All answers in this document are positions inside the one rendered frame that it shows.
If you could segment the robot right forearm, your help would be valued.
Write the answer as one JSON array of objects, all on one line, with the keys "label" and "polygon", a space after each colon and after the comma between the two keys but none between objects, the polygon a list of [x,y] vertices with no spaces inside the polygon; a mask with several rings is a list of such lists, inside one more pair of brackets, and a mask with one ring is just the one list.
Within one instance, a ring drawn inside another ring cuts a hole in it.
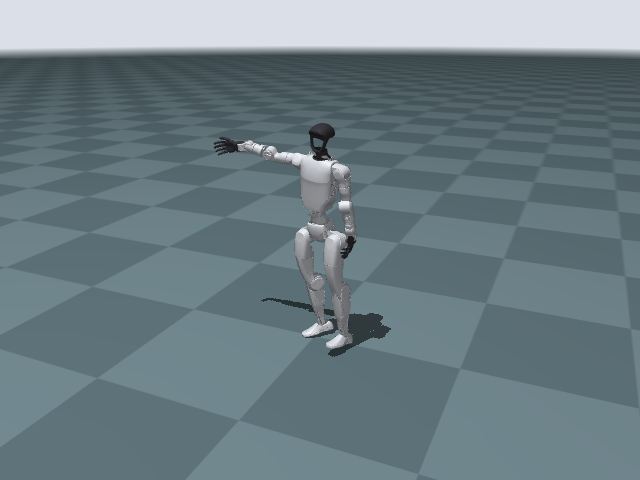
[{"label": "robot right forearm", "polygon": [[254,143],[253,141],[249,140],[245,143],[242,144],[237,144],[238,147],[238,151],[247,151],[247,152],[251,152],[254,154],[257,154],[257,156],[262,157],[263,156],[263,151],[265,149],[267,149],[269,146],[265,146],[265,145],[259,145],[257,143]]}]

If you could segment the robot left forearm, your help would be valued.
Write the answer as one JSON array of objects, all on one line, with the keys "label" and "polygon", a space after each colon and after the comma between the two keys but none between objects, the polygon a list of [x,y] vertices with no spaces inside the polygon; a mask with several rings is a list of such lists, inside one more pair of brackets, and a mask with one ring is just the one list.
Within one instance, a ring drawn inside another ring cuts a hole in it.
[{"label": "robot left forearm", "polygon": [[342,215],[342,218],[344,220],[344,229],[346,233],[346,239],[348,239],[349,236],[353,236],[355,241],[357,238],[357,232],[356,232],[355,221],[354,221],[354,218],[355,218],[354,209],[351,201],[349,202],[349,210],[350,210],[350,213],[344,213]]}]

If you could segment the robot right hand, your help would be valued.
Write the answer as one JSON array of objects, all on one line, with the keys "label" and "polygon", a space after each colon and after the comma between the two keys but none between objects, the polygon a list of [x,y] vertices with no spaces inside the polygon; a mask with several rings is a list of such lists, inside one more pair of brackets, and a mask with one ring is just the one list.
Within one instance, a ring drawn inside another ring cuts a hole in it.
[{"label": "robot right hand", "polygon": [[214,143],[214,145],[215,144],[219,144],[219,143],[225,143],[225,144],[217,145],[217,146],[214,147],[214,149],[218,148],[218,147],[224,147],[224,148],[217,149],[215,152],[218,152],[218,151],[221,151],[221,150],[227,150],[227,151],[223,151],[223,152],[219,153],[218,156],[221,155],[221,154],[224,154],[224,153],[228,153],[228,152],[229,153],[232,153],[232,152],[235,152],[235,151],[244,152],[244,151],[238,151],[237,144],[245,143],[245,141],[236,141],[236,142],[234,142],[233,140],[230,140],[229,138],[226,138],[226,137],[219,137],[219,139],[226,140],[226,141],[217,141],[217,142]]}]

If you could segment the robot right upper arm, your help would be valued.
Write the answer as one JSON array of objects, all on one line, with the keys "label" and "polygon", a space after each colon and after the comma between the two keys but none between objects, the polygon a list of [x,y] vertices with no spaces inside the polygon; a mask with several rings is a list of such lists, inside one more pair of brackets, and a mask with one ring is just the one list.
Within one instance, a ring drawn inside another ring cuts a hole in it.
[{"label": "robot right upper arm", "polygon": [[297,169],[300,169],[300,163],[302,158],[306,156],[300,153],[282,152],[278,153],[277,149],[273,146],[269,146],[263,151],[263,157],[265,160],[278,162],[282,164],[294,165]]}]

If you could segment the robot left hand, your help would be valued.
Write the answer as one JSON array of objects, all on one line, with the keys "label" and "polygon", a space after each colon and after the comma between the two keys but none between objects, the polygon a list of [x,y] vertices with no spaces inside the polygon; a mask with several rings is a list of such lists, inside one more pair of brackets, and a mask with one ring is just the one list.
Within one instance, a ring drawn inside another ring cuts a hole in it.
[{"label": "robot left hand", "polygon": [[348,243],[347,248],[343,248],[342,250],[344,250],[345,252],[340,252],[342,255],[342,258],[346,259],[348,254],[351,252],[353,245],[356,243],[356,240],[354,241],[354,237],[353,236],[349,236],[348,239],[346,240],[346,242]]}]

